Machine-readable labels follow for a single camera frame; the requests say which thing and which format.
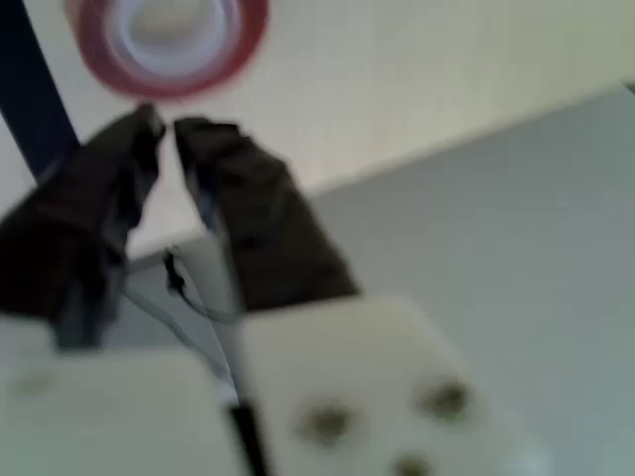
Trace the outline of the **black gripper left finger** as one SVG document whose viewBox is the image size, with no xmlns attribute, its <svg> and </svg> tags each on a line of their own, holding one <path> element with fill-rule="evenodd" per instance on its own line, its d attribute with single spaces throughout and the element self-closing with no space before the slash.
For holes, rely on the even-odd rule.
<svg viewBox="0 0 635 476">
<path fill-rule="evenodd" d="M 155 106 L 142 103 L 73 149 L 2 217 L 2 315 L 44 323 L 58 348 L 100 346 L 164 136 Z"/>
</svg>

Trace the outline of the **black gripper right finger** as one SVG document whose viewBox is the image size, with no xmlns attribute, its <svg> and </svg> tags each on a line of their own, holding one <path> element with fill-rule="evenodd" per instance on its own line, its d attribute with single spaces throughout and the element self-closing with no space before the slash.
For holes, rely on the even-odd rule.
<svg viewBox="0 0 635 476">
<path fill-rule="evenodd" d="M 547 475 L 543 445 L 413 301 L 368 294 L 287 165 L 238 126 L 174 123 L 243 307 L 239 381 L 272 475 Z"/>
</svg>

